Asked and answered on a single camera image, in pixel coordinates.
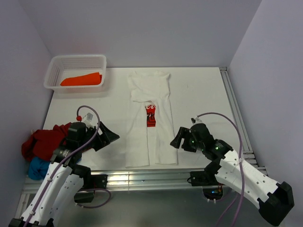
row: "white wall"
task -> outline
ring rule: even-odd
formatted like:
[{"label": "white wall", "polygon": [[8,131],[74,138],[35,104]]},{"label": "white wall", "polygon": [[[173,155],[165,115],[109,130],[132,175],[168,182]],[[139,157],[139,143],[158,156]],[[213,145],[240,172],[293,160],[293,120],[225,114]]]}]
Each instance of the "white wall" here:
[{"label": "white wall", "polygon": [[286,226],[303,223],[303,1],[263,0],[230,65],[260,163],[292,185]]},{"label": "white wall", "polygon": [[19,0],[52,56],[109,67],[228,66],[261,0]]},{"label": "white wall", "polygon": [[49,106],[50,53],[17,0],[1,1],[0,34],[0,226],[8,226],[25,179],[21,144],[42,127]]}]

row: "red print on shirt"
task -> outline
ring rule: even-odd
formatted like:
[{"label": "red print on shirt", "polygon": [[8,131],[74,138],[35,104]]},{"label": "red print on shirt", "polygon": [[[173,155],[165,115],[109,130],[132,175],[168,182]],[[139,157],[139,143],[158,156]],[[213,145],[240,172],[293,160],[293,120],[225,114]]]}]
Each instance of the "red print on shirt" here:
[{"label": "red print on shirt", "polygon": [[155,105],[148,105],[145,107],[147,113],[147,127],[156,127],[156,119],[155,119]]}]

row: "black bracket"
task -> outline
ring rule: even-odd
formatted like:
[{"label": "black bracket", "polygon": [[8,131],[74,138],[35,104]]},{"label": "black bracket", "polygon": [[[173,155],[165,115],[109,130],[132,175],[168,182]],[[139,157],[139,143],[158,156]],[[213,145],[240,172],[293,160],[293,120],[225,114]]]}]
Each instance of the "black bracket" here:
[{"label": "black bracket", "polygon": [[184,138],[184,142],[181,146],[182,149],[189,152],[196,152],[196,149],[191,146],[192,141],[192,135],[190,133],[190,130],[188,128],[180,127],[176,137],[174,140],[170,143],[171,146],[174,148],[179,149],[181,140]]},{"label": "black bracket", "polygon": [[263,202],[258,198],[259,213],[271,225],[279,226],[289,211],[294,207],[292,187],[283,182],[276,184],[278,188],[274,193],[268,193],[268,199]]},{"label": "black bracket", "polygon": [[[23,227],[24,224],[25,221],[23,220],[23,218],[20,219],[13,218],[9,223],[9,227]],[[28,223],[27,226],[28,227],[54,227],[52,218],[48,220],[46,226],[39,225],[39,222],[35,222],[34,224]]]},{"label": "black bracket", "polygon": [[218,185],[215,174],[221,168],[216,162],[211,162],[205,167],[204,171],[192,171],[190,172],[190,178],[188,182],[191,186],[213,186]]},{"label": "black bracket", "polygon": [[[97,134],[97,136],[91,143],[91,147],[95,151],[102,149],[103,147],[109,145],[110,143],[120,138],[119,135],[109,130],[101,121],[100,121],[100,129],[102,131],[102,134],[101,135]],[[95,131],[96,131],[96,127],[90,128],[90,131],[87,133],[89,135],[88,139],[91,138],[91,136],[95,133]]]},{"label": "black bracket", "polygon": [[[107,175],[91,175],[89,182],[83,186],[83,190],[91,188],[102,188],[106,189],[107,186]],[[79,192],[74,196],[74,201],[76,203],[90,203],[95,197],[94,192]]]}]

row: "blue cloth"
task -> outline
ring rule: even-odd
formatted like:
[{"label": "blue cloth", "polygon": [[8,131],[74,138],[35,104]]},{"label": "blue cloth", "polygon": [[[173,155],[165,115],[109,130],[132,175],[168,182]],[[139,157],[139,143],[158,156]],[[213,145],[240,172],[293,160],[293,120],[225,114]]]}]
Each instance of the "blue cloth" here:
[{"label": "blue cloth", "polygon": [[42,180],[45,178],[50,162],[39,157],[34,157],[29,164],[28,176],[32,180]]}]

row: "red cloth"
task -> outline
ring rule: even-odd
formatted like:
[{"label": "red cloth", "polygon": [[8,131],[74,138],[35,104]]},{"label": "red cloth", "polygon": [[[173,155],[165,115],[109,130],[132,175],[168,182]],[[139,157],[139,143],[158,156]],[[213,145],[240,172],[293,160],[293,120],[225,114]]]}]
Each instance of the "red cloth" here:
[{"label": "red cloth", "polygon": [[31,137],[22,144],[21,152],[27,161],[34,157],[39,157],[45,161],[51,160],[53,151],[59,146],[60,142],[67,136],[68,128],[71,123],[66,125],[55,125],[53,130],[37,130]]}]

